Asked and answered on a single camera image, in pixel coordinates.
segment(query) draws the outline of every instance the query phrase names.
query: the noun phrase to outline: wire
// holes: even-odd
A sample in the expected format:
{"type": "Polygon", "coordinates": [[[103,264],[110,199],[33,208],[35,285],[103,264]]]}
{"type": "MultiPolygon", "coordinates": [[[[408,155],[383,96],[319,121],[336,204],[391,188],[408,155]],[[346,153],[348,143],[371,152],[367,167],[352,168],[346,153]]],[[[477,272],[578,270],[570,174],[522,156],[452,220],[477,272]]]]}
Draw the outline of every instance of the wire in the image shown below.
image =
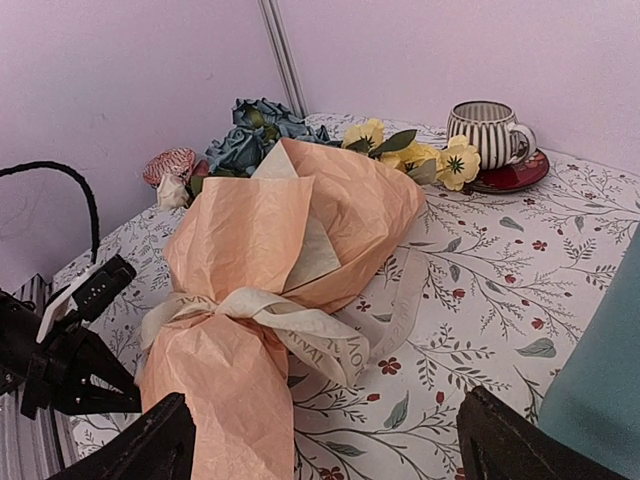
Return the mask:
{"type": "Polygon", "coordinates": [[[82,192],[84,193],[84,196],[87,200],[87,207],[89,208],[89,219],[91,221],[91,263],[95,264],[98,259],[98,249],[100,248],[100,220],[98,218],[98,206],[96,205],[96,199],[93,196],[91,187],[82,175],[76,172],[73,168],[62,163],[42,160],[0,169],[0,177],[40,168],[48,168],[50,170],[57,170],[59,172],[65,173],[73,178],[76,182],[78,182],[80,188],[82,188],[82,192]]]}

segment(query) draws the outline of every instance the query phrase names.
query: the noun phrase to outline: wall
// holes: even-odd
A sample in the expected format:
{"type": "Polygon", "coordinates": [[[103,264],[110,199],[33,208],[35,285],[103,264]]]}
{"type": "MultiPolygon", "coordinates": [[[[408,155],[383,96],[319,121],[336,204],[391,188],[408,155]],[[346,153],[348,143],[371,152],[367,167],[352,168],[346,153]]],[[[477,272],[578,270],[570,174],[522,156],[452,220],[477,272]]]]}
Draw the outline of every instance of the wall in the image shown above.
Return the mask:
{"type": "Polygon", "coordinates": [[[495,99],[513,106],[541,145],[640,173],[635,0],[280,7],[312,111],[445,125],[454,104],[495,99]]]}
{"type": "MultiPolygon", "coordinates": [[[[255,0],[5,0],[0,166],[51,158],[80,170],[108,233],[155,201],[161,151],[203,151],[236,97],[284,100],[255,0]]],[[[89,247],[82,193],[57,172],[0,180],[0,288],[51,274],[89,247]]]]}

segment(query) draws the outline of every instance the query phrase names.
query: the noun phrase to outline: cup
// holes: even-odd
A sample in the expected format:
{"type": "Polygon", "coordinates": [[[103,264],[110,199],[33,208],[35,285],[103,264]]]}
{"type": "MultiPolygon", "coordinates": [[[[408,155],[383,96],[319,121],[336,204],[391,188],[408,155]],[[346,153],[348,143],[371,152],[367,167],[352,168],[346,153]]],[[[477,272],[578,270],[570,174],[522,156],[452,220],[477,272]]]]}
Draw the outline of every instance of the cup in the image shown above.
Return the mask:
{"type": "Polygon", "coordinates": [[[537,148],[533,131],[518,123],[513,109],[496,102],[473,101],[453,107],[447,139],[456,135],[465,135],[478,148],[482,170],[526,160],[537,148]]]}

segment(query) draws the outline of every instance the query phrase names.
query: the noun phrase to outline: mug rim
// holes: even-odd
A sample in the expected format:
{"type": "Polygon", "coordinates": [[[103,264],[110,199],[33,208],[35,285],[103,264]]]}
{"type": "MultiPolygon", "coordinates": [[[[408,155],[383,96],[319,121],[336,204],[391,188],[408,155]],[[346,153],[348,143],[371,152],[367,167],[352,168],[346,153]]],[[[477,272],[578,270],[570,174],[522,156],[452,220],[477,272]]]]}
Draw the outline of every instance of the mug rim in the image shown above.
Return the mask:
{"type": "Polygon", "coordinates": [[[458,120],[462,120],[463,122],[501,123],[501,122],[505,122],[507,120],[510,120],[514,115],[515,115],[515,112],[513,111],[513,108],[511,108],[509,105],[505,105],[504,103],[500,103],[500,102],[494,102],[493,100],[469,100],[469,101],[466,101],[466,102],[459,103],[459,104],[455,105],[451,109],[451,116],[455,117],[458,120]],[[463,116],[459,115],[458,113],[456,113],[456,109],[458,109],[460,107],[464,107],[465,105],[473,105],[473,104],[496,105],[498,107],[506,108],[509,111],[509,113],[506,116],[504,116],[502,118],[497,118],[495,120],[476,120],[474,118],[463,117],[463,116]]]}

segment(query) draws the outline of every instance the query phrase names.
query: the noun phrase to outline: table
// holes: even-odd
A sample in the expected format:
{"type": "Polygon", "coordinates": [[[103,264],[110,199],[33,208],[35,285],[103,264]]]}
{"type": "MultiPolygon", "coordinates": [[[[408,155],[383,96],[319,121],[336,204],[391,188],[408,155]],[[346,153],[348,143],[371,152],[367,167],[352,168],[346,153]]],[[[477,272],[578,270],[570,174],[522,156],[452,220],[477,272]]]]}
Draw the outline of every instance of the table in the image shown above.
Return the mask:
{"type": "MultiPolygon", "coordinates": [[[[352,115],[312,115],[341,138],[352,115]]],[[[444,129],[385,121],[387,134],[418,129],[444,146],[444,129]]],[[[551,171],[508,196],[425,188],[427,204],[407,238],[360,297],[336,316],[391,312],[408,248],[426,259],[416,327],[393,355],[375,359],[358,385],[327,382],[292,358],[296,479],[464,479],[455,417],[465,390],[483,385],[535,423],[540,402],[609,285],[640,218],[639,179],[545,150],[551,171]]],[[[170,291],[162,249],[183,212],[145,210],[108,235],[138,277],[93,325],[124,365],[141,359],[136,328],[170,291]]],[[[88,254],[55,277],[65,284],[88,254]]],[[[135,416],[73,418],[80,456],[135,416]]]]}

